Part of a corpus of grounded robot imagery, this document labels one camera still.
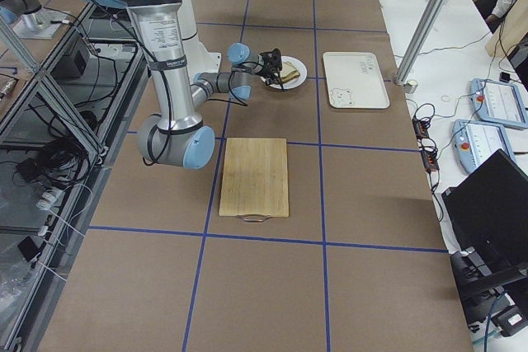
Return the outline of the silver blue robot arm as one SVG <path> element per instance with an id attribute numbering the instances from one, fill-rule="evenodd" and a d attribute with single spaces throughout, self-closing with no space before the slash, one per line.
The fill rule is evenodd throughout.
<path id="1" fill-rule="evenodd" d="M 281 52 L 255 53 L 242 43 L 229 47 L 230 71 L 219 71 L 220 54 L 200 42 L 191 0 L 86 0 L 107 11 L 127 11 L 127 28 L 143 50 L 160 111 L 141 125 L 137 146 L 145 162 L 201 169 L 215 148 L 214 130 L 199 107 L 215 93 L 227 93 L 244 105 L 251 80 L 280 82 Z"/>
<path id="2" fill-rule="evenodd" d="M 1 18 L 12 24 L 22 16 L 30 16 L 42 9 L 39 0 L 1 0 Z"/>

